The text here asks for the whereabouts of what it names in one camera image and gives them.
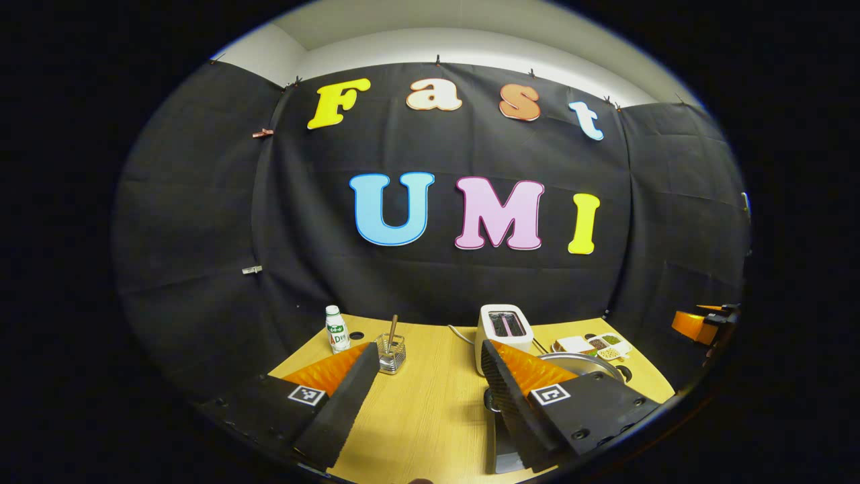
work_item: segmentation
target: blue letter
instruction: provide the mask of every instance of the blue letter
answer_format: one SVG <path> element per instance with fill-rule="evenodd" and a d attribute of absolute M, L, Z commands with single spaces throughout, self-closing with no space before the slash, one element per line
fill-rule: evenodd
<path fill-rule="evenodd" d="M 416 241 L 427 228 L 427 187 L 434 180 L 432 173 L 422 171 L 400 177 L 400 183 L 408 189 L 409 218 L 404 225 L 390 226 L 382 220 L 382 190 L 390 179 L 380 173 L 353 177 L 349 186 L 355 190 L 355 226 L 361 237 L 376 245 L 406 245 Z"/>
<path fill-rule="evenodd" d="M 582 101 L 572 102 L 568 106 L 576 111 L 576 117 L 580 120 L 580 127 L 589 138 L 596 141 L 603 139 L 603 132 L 594 127 L 594 121 L 592 121 L 597 119 L 597 113 L 589 109 Z"/>

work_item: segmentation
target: metal bowl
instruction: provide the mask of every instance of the metal bowl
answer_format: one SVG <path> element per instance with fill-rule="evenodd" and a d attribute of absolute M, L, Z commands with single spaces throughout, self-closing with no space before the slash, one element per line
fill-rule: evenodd
<path fill-rule="evenodd" d="M 595 371 L 602 371 L 607 375 L 615 378 L 621 383 L 624 383 L 625 375 L 622 374 L 622 371 L 618 368 L 622 368 L 624 372 L 627 374 L 627 381 L 630 381 L 630 378 L 633 375 L 630 373 L 630 370 L 626 367 L 618 366 L 616 368 L 612 364 L 597 358 L 590 357 L 588 355 L 583 355 L 581 353 L 547 353 L 545 355 L 541 355 L 538 358 L 542 360 L 547 360 L 556 366 L 560 366 L 571 373 L 575 373 L 576 375 L 582 376 L 587 375 L 589 373 L 593 373 Z M 500 412 L 498 408 L 493 405 L 493 394 L 490 392 L 490 389 L 487 388 L 484 391 L 484 406 L 487 410 L 491 412 Z"/>

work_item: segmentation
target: black fabric backdrop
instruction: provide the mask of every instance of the black fabric backdrop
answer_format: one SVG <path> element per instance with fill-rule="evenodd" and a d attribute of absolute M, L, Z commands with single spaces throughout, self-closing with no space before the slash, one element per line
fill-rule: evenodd
<path fill-rule="evenodd" d="M 358 78 L 372 87 L 341 111 L 343 122 L 308 130 L 316 90 Z M 423 78 L 451 80 L 463 106 L 408 108 L 409 86 Z M 537 90 L 539 119 L 500 113 L 499 91 L 510 83 Z M 597 112 L 603 140 L 581 131 L 568 108 L 574 101 Z M 252 139 L 262 127 L 275 135 Z M 384 219 L 397 226 L 407 218 L 398 180 L 408 171 L 435 175 L 426 231 L 398 247 L 362 239 L 349 179 L 387 175 Z M 542 183 L 542 246 L 456 248 L 464 205 L 455 183 L 467 176 L 488 178 L 503 202 L 519 180 Z M 462 326 L 474 325 L 487 303 L 516 304 L 535 325 L 599 317 L 611 307 L 610 323 L 658 358 L 668 377 L 700 363 L 695 354 L 657 357 L 668 344 L 690 348 L 669 329 L 670 310 L 722 303 L 740 287 L 748 236 L 741 191 L 715 123 L 679 104 L 619 113 L 524 73 L 432 63 L 338 72 L 281 94 L 251 72 L 206 63 L 132 151 L 119 186 L 114 258 L 132 326 L 193 400 L 268 372 L 323 327 L 328 304 Z M 600 199 L 595 250 L 586 256 L 567 251 L 576 193 Z M 481 234 L 487 238 L 483 227 Z M 261 273 L 242 274 L 258 264 Z"/>

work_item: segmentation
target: foam letter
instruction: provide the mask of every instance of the foam letter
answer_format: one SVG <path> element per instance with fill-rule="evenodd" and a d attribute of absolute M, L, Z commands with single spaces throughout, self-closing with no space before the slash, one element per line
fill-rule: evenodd
<path fill-rule="evenodd" d="M 484 177 L 463 177 L 457 180 L 463 192 L 463 233 L 454 240 L 460 249 L 480 249 L 484 239 L 478 233 L 483 221 L 493 247 L 501 245 L 507 229 L 513 224 L 513 235 L 507 246 L 518 251 L 532 251 L 541 245 L 538 237 L 538 204 L 544 186 L 538 182 L 520 181 L 502 206 L 499 196 Z"/>
<path fill-rule="evenodd" d="M 355 90 L 370 88 L 371 82 L 368 79 L 356 79 L 319 88 L 316 93 L 320 95 L 320 102 L 316 106 L 314 119 L 308 121 L 308 129 L 332 126 L 343 121 L 343 115 L 337 112 L 337 107 L 343 106 L 344 111 L 352 109 L 358 97 Z"/>
<path fill-rule="evenodd" d="M 529 86 L 508 84 L 501 88 L 501 113 L 514 120 L 535 121 L 540 116 L 538 92 Z"/>
<path fill-rule="evenodd" d="M 457 99 L 457 86 L 451 81 L 422 79 L 413 82 L 409 88 L 415 91 L 406 98 L 406 104 L 412 109 L 453 111 L 463 106 L 463 101 Z"/>
<path fill-rule="evenodd" d="M 416 241 L 427 228 L 427 187 L 432 173 L 412 171 L 400 177 L 408 189 L 409 217 L 401 226 L 390 226 L 382 218 L 382 190 L 390 179 L 380 173 L 358 175 L 349 181 L 355 190 L 355 226 L 361 237 L 376 245 L 406 245 Z"/>
<path fill-rule="evenodd" d="M 572 102 L 568 106 L 573 111 L 576 111 L 576 117 L 580 120 L 580 127 L 583 133 L 587 134 L 592 140 L 600 141 L 603 139 L 603 132 L 594 127 L 594 121 L 592 121 L 597 119 L 597 113 L 589 109 L 582 101 Z"/>
<path fill-rule="evenodd" d="M 574 205 L 576 205 L 576 228 L 574 239 L 568 244 L 568 252 L 587 255 L 594 252 L 591 238 L 594 232 L 594 212 L 600 206 L 600 199 L 594 195 L 578 193 L 574 195 Z"/>

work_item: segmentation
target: pink letter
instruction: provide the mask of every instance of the pink letter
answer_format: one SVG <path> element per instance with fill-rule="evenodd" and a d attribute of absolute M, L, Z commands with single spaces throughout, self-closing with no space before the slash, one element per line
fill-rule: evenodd
<path fill-rule="evenodd" d="M 538 237 L 538 203 L 544 186 L 538 182 L 520 181 L 502 206 L 499 196 L 484 177 L 463 177 L 457 180 L 463 192 L 463 233 L 454 240 L 460 249 L 480 249 L 484 239 L 478 233 L 483 221 L 493 247 L 501 245 L 507 229 L 513 224 L 513 235 L 507 246 L 518 251 L 533 251 L 540 247 Z"/>

